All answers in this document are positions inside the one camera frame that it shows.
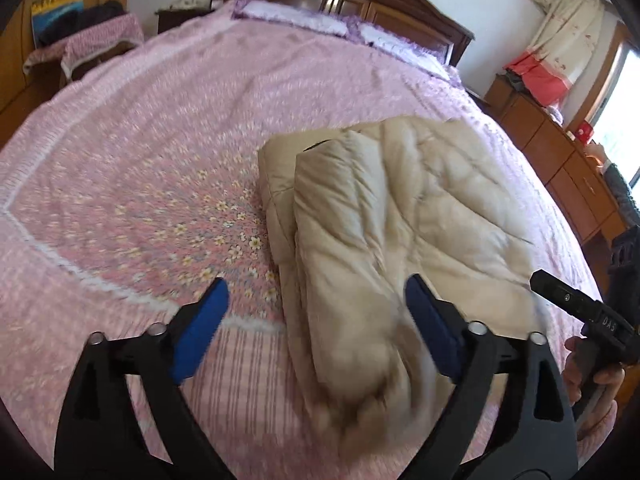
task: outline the pink sleeve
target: pink sleeve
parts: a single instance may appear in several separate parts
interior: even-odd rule
[[[616,422],[617,413],[618,404],[614,400],[607,415],[578,441],[578,462],[580,466],[593,456],[609,436]]]

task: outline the metal screw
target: metal screw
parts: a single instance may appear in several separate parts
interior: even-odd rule
[[[529,339],[535,345],[546,345],[546,336],[544,334],[541,334],[540,332],[531,332],[529,334]]]
[[[166,325],[160,322],[153,323],[153,325],[146,329],[146,333],[149,335],[162,335],[165,332]]]
[[[104,334],[102,332],[93,332],[86,341],[90,345],[100,344],[104,341]]]
[[[488,328],[484,323],[480,323],[479,321],[472,321],[468,325],[469,332],[476,335],[484,335],[488,332]]]

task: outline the floral curtain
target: floral curtain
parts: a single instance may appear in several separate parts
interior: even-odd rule
[[[602,0],[555,0],[526,51],[505,68],[522,77],[540,104],[556,104],[591,59],[603,16]]]

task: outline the white pillow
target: white pillow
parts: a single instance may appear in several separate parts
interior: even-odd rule
[[[360,23],[358,28],[362,39],[370,46],[391,54],[409,65],[433,73],[445,81],[450,80],[449,74],[432,54],[419,50],[415,45],[373,25],[369,25],[369,23]]]
[[[295,7],[263,0],[250,0],[236,14],[244,18],[253,18],[254,20],[287,23],[295,27],[307,28],[322,34],[340,36],[341,38],[346,38],[349,35],[346,23],[337,18],[320,12],[296,9]]]

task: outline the bed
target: bed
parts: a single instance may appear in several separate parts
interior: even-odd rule
[[[451,64],[472,39],[427,0],[284,1],[313,2],[443,47]],[[231,471],[396,478],[415,446],[345,465],[308,427],[257,192],[255,153],[269,136],[401,114],[465,120],[534,219],[536,263],[594,298],[598,289],[530,165],[463,88],[364,44],[231,12],[232,3],[89,72],[0,153],[0,396],[52,463],[88,334],[138,335],[223,276],[228,315],[182,390]],[[561,364],[562,342],[580,327],[557,308],[547,315]],[[166,457],[140,385],[130,390],[149,449]],[[488,405],[468,458],[482,452],[496,414]]]

